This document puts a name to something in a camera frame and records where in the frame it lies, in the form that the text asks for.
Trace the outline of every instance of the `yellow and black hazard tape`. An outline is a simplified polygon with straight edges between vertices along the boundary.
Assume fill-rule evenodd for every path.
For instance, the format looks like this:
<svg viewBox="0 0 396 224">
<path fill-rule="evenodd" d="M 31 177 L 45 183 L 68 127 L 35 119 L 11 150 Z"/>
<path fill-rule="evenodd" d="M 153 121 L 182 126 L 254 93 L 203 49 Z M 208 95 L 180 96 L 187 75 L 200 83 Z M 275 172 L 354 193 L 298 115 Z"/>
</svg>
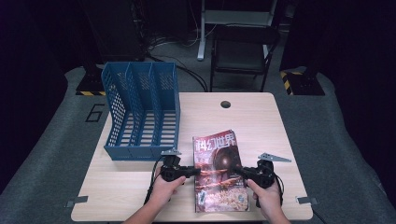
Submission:
<svg viewBox="0 0 396 224">
<path fill-rule="evenodd" d="M 106 93 L 104 91 L 76 91 L 76 95 L 94 96 L 94 95 L 106 95 Z"/>
<path fill-rule="evenodd" d="M 292 73 L 294 75 L 302 75 L 302 73 L 301 72 L 285 72 L 285 71 L 280 72 L 280 76 L 282 77 L 286 92 L 288 93 L 288 95 L 293 95 L 293 90 L 291 89 L 291 85 L 288 80 L 288 74 L 290 74 L 290 73 Z"/>
</svg>

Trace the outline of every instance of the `wooden table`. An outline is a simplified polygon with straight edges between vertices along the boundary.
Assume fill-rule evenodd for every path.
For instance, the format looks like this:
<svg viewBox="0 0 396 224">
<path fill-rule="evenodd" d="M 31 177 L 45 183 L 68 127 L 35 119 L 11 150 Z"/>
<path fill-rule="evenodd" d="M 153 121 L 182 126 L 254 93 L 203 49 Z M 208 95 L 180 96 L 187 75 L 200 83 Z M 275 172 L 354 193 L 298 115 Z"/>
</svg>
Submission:
<svg viewBox="0 0 396 224">
<path fill-rule="evenodd" d="M 296 196 L 304 197 L 306 192 L 271 93 L 181 92 L 179 97 L 180 165 L 193 165 L 193 136 L 206 136 L 232 129 L 238 141 L 242 165 L 256 167 L 258 156 L 264 152 L 291 159 L 291 162 L 274 162 L 275 172 L 285 184 L 282 208 L 290 220 L 305 220 L 313 216 L 310 204 L 296 202 Z M 221 107 L 222 101 L 230 102 L 231 107 Z M 75 221 L 123 221 L 140 208 L 145 200 L 154 162 L 111 160 L 104 150 L 110 128 L 111 117 L 108 117 L 78 195 L 88 196 L 88 201 L 75 204 L 71 215 Z M 178 193 L 157 216 L 156 221 L 264 220 L 252 199 L 251 189 L 248 192 L 249 212 L 195 213 L 192 177 L 178 188 Z"/>
</svg>

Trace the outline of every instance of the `metal bracket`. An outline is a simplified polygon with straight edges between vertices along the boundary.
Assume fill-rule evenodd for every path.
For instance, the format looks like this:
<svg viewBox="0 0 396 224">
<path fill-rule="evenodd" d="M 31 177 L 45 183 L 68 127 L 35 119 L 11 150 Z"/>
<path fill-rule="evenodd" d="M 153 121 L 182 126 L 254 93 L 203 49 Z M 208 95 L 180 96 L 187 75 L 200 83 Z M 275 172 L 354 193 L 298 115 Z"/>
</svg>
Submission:
<svg viewBox="0 0 396 224">
<path fill-rule="evenodd" d="M 77 198 L 70 199 L 67 201 L 67 203 L 64 205 L 64 207 L 73 207 L 75 203 L 85 203 L 88 201 L 88 196 L 80 196 Z"/>
<path fill-rule="evenodd" d="M 291 162 L 291 160 L 286 159 L 286 158 L 282 158 L 282 157 L 278 157 L 278 156 L 274 156 L 268 153 L 262 153 L 259 156 L 260 160 L 265 160 L 265 161 L 285 161 L 285 162 Z"/>
<path fill-rule="evenodd" d="M 303 203 L 310 203 L 311 205 L 318 204 L 318 200 L 316 198 L 309 198 L 309 197 L 297 197 L 296 196 L 296 202 L 299 204 Z"/>
<path fill-rule="evenodd" d="M 177 151 L 177 149 L 172 148 L 166 151 L 161 152 L 162 156 L 176 156 L 176 155 L 181 155 L 181 152 Z"/>
</svg>

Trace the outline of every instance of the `black cable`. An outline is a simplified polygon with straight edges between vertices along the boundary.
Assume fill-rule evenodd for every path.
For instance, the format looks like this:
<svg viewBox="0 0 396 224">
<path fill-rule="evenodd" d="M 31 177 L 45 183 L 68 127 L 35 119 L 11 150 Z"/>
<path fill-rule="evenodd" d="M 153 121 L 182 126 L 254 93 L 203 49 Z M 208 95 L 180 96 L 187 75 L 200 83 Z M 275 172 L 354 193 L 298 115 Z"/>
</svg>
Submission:
<svg viewBox="0 0 396 224">
<path fill-rule="evenodd" d="M 277 183 L 277 187 L 279 188 L 279 196 L 280 196 L 280 205 L 283 203 L 283 193 L 285 192 L 285 186 L 283 185 L 283 180 L 279 177 L 279 175 L 275 175 L 275 180 Z"/>
<path fill-rule="evenodd" d="M 163 60 L 155 58 L 155 57 L 153 57 L 150 54 L 147 54 L 146 56 L 148 58 L 152 59 L 155 62 L 164 62 Z M 206 82 L 204 81 L 204 79 L 202 77 L 200 77 L 198 74 L 192 72 L 188 68 L 185 68 L 185 67 L 182 67 L 182 66 L 179 66 L 179 65 L 177 65 L 177 68 L 182 70 L 182 71 L 184 71 L 184 72 L 186 72 L 186 73 L 188 73 L 190 76 L 192 76 L 201 85 L 201 87 L 204 89 L 204 91 L 208 92 Z"/>
<path fill-rule="evenodd" d="M 166 43 L 176 43 L 176 41 L 172 40 L 172 37 L 157 34 L 155 32 L 151 32 L 151 37 L 148 37 L 148 52 L 153 51 L 157 46 Z"/>
<path fill-rule="evenodd" d="M 157 179 L 158 175 L 160 175 L 160 174 L 158 174 L 158 175 L 154 178 L 155 170 L 157 169 L 157 164 L 158 164 L 158 162 L 161 160 L 162 157 L 163 157 L 163 156 L 161 156 L 160 158 L 158 158 L 158 160 L 155 161 L 154 166 L 152 167 L 151 180 L 150 180 L 149 187 L 148 187 L 148 194 L 146 195 L 146 199 L 145 199 L 145 202 L 144 202 L 143 204 L 146 204 L 146 203 L 149 201 L 149 197 L 151 196 L 151 192 L 152 192 L 152 188 L 153 188 L 154 182 L 155 182 L 155 180 Z"/>
<path fill-rule="evenodd" d="M 321 217 L 320 214 L 319 214 L 317 211 L 315 211 L 314 209 L 312 209 L 312 211 L 314 212 L 315 215 L 317 215 L 317 217 L 318 217 L 324 224 L 327 224 L 326 221 L 324 220 L 324 218 Z"/>
<path fill-rule="evenodd" d="M 184 64 L 181 60 L 179 60 L 179 59 L 177 59 L 177 58 L 175 58 L 175 57 L 172 57 L 172 56 L 165 56 L 165 55 L 153 55 L 153 54 L 150 54 L 150 56 L 151 56 L 151 57 L 158 56 L 158 57 L 164 57 L 164 58 L 175 59 L 175 60 L 178 61 L 181 65 L 183 65 L 184 68 L 188 69 L 187 66 L 186 66 L 186 64 Z"/>
</svg>

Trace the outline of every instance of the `magazine cover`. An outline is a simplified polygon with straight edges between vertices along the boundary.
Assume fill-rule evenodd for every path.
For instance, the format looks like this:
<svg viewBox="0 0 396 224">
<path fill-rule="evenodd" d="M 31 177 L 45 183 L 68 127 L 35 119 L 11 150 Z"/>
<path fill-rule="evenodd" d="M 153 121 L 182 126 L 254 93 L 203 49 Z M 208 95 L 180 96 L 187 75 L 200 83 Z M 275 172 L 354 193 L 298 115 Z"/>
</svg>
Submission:
<svg viewBox="0 0 396 224">
<path fill-rule="evenodd" d="M 248 211 L 247 186 L 232 170 L 242 166 L 235 133 L 229 130 L 192 141 L 194 165 L 201 168 L 195 177 L 195 212 Z"/>
</svg>

